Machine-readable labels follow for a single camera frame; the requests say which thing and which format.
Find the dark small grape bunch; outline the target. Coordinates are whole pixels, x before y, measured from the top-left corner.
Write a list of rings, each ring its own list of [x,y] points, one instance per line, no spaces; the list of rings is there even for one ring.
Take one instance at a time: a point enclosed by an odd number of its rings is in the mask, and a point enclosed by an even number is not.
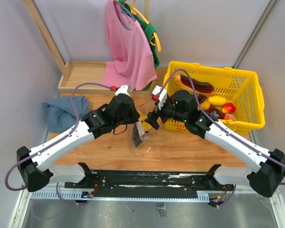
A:
[[[138,148],[143,143],[145,131],[135,124],[132,130],[132,142],[135,148]]]

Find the clear zip top bag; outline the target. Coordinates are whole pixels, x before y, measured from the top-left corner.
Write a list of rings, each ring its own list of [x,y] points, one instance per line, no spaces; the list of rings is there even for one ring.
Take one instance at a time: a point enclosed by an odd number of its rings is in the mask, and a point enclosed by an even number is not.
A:
[[[131,147],[133,149],[138,149],[141,145],[146,143],[149,140],[149,135],[154,130],[154,128],[146,122],[148,118],[146,109],[151,101],[152,99],[148,99],[135,107],[140,117],[138,122],[133,125],[130,135]]]

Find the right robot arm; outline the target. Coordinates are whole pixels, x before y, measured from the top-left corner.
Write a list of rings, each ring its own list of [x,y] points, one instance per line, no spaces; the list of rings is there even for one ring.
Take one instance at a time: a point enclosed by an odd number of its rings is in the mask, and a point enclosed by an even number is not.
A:
[[[213,165],[205,179],[209,189],[233,184],[249,186],[267,198],[273,196],[285,177],[285,154],[281,150],[270,151],[233,132],[214,116],[199,110],[195,97],[186,90],[168,97],[167,90],[157,86],[152,99],[155,108],[148,113],[146,122],[154,129],[159,129],[159,118],[164,123],[169,119],[179,121],[191,134],[219,145],[246,164],[245,168]]]

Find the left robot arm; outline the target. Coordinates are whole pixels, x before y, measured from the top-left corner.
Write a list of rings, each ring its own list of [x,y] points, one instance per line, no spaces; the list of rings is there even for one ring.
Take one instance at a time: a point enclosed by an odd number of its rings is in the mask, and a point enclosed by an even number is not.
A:
[[[75,165],[56,165],[55,162],[78,146],[110,133],[120,125],[138,122],[139,113],[134,100],[126,94],[115,95],[110,103],[83,116],[52,140],[28,149],[17,150],[18,170],[29,192],[38,191],[51,183],[69,182],[87,188],[92,183],[92,172],[84,162]]]

